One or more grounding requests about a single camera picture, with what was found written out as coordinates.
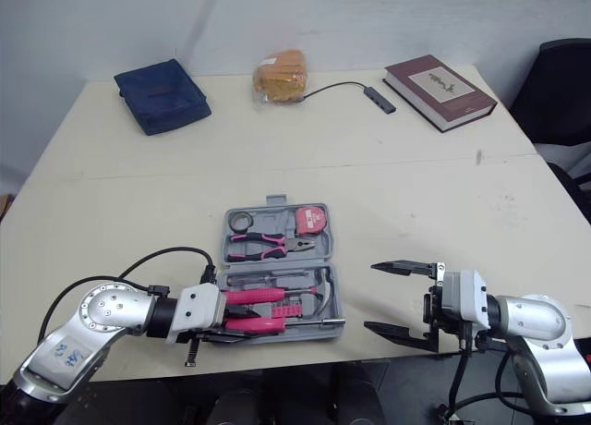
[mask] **tool kit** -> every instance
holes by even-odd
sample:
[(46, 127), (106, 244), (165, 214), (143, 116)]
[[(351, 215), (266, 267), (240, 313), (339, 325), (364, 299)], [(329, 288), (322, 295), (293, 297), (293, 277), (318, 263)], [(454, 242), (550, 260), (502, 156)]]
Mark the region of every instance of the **tool kit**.
[(343, 306), (332, 256), (331, 221), (322, 203), (267, 206), (225, 215), (223, 264), (216, 277), (227, 331), (251, 334), (245, 344), (328, 339), (343, 332)]

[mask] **sticker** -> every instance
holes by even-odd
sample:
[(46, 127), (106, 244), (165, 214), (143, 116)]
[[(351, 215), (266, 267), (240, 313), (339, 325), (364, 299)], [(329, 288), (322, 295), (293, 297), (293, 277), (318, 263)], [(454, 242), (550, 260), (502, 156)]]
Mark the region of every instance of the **sticker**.
[(262, 67), (263, 65), (274, 65), (276, 61), (277, 57), (265, 58), (262, 62), (260, 62), (259, 66)]
[(306, 210), (306, 225), (308, 228), (313, 228), (316, 222), (321, 218), (321, 215), (313, 213), (312, 210)]
[(67, 335), (51, 352), (51, 356), (58, 368), (75, 370), (90, 356), (90, 350)]

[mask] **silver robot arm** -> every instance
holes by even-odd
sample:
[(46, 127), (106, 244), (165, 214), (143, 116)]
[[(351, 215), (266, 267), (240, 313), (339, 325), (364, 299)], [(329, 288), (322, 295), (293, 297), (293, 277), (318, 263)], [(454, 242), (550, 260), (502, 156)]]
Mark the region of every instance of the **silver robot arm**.
[(178, 299), (156, 298), (124, 283), (93, 288), (17, 369), (2, 392), (0, 424), (51, 423), (123, 335), (147, 333), (174, 343), (182, 333), (220, 326), (224, 309), (225, 295), (209, 283), (183, 289)]
[(542, 416), (591, 413), (591, 371), (574, 345), (571, 317), (548, 296), (496, 297), (497, 336), (512, 352), (530, 409)]
[(370, 330), (396, 344), (437, 352), (442, 329), (458, 336), (467, 356), (473, 347), (486, 350), (491, 338), (503, 339), (533, 414), (572, 418), (591, 413), (591, 370), (574, 345), (571, 317), (556, 300), (493, 297), (478, 272), (447, 272), (441, 262), (386, 261), (372, 268), (424, 274), (435, 284), (425, 295), (423, 321), (430, 327), (425, 339), (411, 337), (398, 325), (365, 322)]

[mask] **book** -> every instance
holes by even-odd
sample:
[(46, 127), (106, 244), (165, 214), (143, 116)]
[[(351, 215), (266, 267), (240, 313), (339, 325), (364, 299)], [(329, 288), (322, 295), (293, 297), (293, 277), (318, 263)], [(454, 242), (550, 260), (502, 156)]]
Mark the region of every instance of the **book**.
[(489, 115), (497, 105), (433, 55), (386, 67), (384, 82), (441, 132)]

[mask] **plastic bag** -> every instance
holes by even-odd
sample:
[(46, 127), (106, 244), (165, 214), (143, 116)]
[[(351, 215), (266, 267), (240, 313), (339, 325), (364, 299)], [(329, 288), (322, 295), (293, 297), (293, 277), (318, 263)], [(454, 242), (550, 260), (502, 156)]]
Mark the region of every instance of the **plastic bag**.
[(262, 102), (299, 102), (306, 88), (306, 60), (296, 49), (267, 56), (252, 73)]

